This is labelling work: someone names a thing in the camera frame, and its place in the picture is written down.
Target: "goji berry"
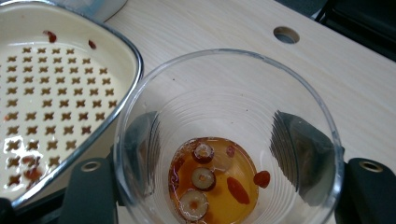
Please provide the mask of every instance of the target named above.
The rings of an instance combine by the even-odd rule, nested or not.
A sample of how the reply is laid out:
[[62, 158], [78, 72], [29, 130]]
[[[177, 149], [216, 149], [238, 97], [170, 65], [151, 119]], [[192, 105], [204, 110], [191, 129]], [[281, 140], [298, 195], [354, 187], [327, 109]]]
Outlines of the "goji berry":
[[270, 183], [271, 175], [268, 171], [261, 171], [254, 175], [253, 182], [255, 185], [265, 189]]
[[248, 193], [245, 191], [244, 187], [241, 185], [241, 183], [239, 183], [237, 179], [233, 177], [228, 177], [227, 185], [228, 185], [228, 190], [239, 203], [244, 203], [244, 204], [250, 203]]

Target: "dark background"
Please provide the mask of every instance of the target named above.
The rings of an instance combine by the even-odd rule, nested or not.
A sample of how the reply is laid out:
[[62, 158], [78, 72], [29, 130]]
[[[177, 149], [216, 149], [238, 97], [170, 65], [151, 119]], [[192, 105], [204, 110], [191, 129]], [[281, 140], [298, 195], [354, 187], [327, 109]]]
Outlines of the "dark background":
[[306, 17], [317, 13], [326, 3], [326, 0], [276, 0], [278, 3], [289, 7]]

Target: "table surface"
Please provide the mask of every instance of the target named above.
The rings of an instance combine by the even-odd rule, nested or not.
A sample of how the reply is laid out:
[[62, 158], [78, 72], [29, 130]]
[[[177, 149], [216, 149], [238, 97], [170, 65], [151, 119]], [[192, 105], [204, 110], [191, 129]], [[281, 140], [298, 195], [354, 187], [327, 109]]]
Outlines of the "table surface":
[[[396, 171], [396, 63], [307, 17], [275, 1], [129, 0], [106, 24], [138, 47], [146, 74], [202, 49], [245, 49], [285, 64], [329, 107], [346, 161], [367, 158]], [[299, 42], [276, 39], [278, 26], [296, 31]], [[130, 223], [124, 209], [119, 216]]]

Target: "dried fruit slice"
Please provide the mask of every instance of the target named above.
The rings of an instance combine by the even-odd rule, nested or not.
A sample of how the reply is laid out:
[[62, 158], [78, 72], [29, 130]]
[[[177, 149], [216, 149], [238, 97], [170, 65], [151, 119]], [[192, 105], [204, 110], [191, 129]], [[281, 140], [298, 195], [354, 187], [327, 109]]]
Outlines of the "dried fruit slice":
[[192, 151], [192, 158], [201, 164], [210, 163], [215, 156], [213, 148], [205, 143], [201, 143], [195, 150]]
[[192, 171], [191, 182], [196, 188], [208, 191], [216, 186], [216, 177], [211, 170], [198, 167]]
[[198, 221], [207, 212], [209, 203], [206, 195], [196, 189], [190, 189], [179, 201], [179, 212], [187, 221]]

